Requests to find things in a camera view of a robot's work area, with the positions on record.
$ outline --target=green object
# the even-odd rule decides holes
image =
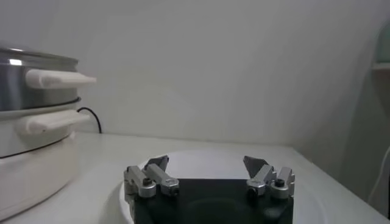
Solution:
[[[379,34],[376,63],[390,63],[390,24]]]

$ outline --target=pot lid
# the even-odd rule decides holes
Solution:
[[[74,58],[38,52],[30,47],[19,45],[19,44],[9,43],[6,41],[0,41],[0,54],[9,55],[10,57],[28,56],[28,57],[35,57],[35,58],[42,58],[42,59],[64,61],[64,62],[68,62],[68,63],[77,63],[78,62]]]

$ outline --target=white cable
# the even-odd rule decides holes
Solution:
[[[378,185],[379,185],[379,182],[380,182],[380,178],[382,177],[383,175],[383,170],[385,169],[385,164],[386,164],[386,160],[387,160],[387,157],[390,153],[390,147],[387,149],[386,153],[385,153],[385,156],[383,157],[383,160],[382,160],[382,164],[380,166],[380,172],[379,172],[379,175],[378,175],[378,178],[377,180],[375,181],[375,184],[374,186],[372,187],[372,190],[368,196],[368,203],[370,204],[370,202],[372,201],[372,197],[374,196],[374,193],[375,191],[377,190],[378,188]]]

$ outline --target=white pot handle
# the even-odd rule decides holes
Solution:
[[[78,113],[76,110],[64,110],[22,117],[16,122],[16,130],[22,135],[38,135],[46,131],[69,127],[89,119],[89,115]]]
[[[96,83],[96,78],[78,72],[31,69],[26,73],[26,82],[29,87],[36,89],[65,89]]]

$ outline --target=white table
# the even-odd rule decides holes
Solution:
[[[6,220],[15,223],[125,223],[118,192],[123,170],[132,164],[179,150],[228,150],[273,157],[309,180],[321,199],[327,223],[390,223],[364,201],[289,147],[217,144],[77,133],[80,174],[43,203]]]

